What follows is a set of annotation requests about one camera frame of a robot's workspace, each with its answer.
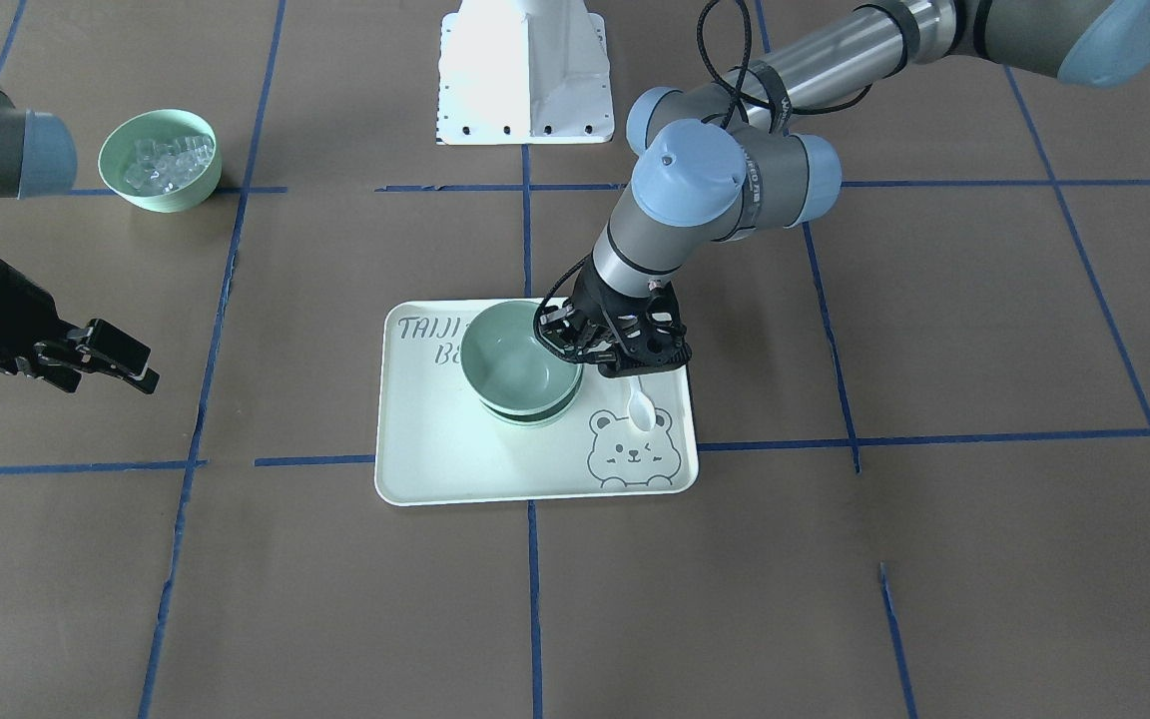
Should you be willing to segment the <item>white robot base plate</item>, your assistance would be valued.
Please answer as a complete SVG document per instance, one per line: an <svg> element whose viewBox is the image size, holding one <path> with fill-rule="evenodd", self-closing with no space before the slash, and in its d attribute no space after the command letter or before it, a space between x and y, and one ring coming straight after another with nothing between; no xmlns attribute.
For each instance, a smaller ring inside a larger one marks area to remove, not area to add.
<svg viewBox="0 0 1150 719"><path fill-rule="evenodd" d="M615 135L606 23L584 1L462 1L443 15L439 41L439 145L575 145Z"/></svg>

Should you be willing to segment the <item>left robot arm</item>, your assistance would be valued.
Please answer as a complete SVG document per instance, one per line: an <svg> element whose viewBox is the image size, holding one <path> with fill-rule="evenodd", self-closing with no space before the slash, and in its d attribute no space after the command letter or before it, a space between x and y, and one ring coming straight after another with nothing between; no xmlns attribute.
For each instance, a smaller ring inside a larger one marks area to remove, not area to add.
<svg viewBox="0 0 1150 719"><path fill-rule="evenodd" d="M793 122L945 56L1114 87L1150 64L1150 1L867 1L707 85L645 91L626 123L632 176L570 296L535 309L535 339L610 378L688 364L674 277L693 252L813 222L839 196L836 150Z"/></svg>

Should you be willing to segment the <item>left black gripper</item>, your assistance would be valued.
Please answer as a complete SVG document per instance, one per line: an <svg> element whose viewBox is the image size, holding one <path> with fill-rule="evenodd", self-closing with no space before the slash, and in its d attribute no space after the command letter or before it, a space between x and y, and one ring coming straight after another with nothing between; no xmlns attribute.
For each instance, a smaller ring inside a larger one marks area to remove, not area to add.
<svg viewBox="0 0 1150 719"><path fill-rule="evenodd" d="M550 354L595 365L606 378L675 370L693 355L674 286L626 296L612 290L592 263L578 271L569 300L538 305L532 326Z"/></svg>

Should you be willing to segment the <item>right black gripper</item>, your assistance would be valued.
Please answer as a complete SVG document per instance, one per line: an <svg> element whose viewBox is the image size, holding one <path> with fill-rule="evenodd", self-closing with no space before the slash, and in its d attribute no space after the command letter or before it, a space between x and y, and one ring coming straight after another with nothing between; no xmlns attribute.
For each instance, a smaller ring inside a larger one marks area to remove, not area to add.
<svg viewBox="0 0 1150 719"><path fill-rule="evenodd" d="M72 393L85 374L105 374L141 393L154 393L160 375L151 350L101 319L80 328L57 316L54 299L0 259L0 372L26 374Z"/></svg>

